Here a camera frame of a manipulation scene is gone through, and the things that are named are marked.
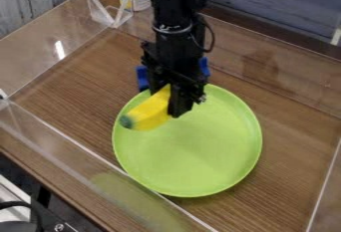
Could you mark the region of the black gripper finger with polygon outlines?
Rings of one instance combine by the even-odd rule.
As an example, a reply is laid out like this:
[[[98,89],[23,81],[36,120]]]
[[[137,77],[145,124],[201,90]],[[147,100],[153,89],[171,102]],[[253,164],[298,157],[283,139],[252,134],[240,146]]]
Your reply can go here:
[[[149,91],[151,91],[151,94],[153,95],[169,82],[168,71],[148,70],[147,80],[149,85]]]
[[[169,105],[168,114],[177,118],[191,111],[193,104],[201,104],[205,101],[203,85],[181,87],[180,85],[169,86]]]

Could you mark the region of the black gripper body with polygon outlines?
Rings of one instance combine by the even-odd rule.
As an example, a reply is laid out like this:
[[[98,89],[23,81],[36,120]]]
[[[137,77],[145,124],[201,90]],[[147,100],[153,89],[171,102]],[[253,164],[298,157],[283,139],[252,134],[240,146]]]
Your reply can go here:
[[[148,70],[167,70],[169,85],[188,87],[205,85],[197,61],[205,53],[204,27],[188,26],[183,29],[153,27],[155,40],[141,43],[141,66]]]

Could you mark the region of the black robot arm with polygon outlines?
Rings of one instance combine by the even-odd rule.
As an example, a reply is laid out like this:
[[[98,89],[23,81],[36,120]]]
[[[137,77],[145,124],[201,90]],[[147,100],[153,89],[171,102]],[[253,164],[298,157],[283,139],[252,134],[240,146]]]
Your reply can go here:
[[[204,46],[207,28],[200,9],[205,0],[151,0],[155,41],[141,43],[151,94],[169,85],[167,112],[180,117],[204,98],[207,75],[199,60],[211,51]]]

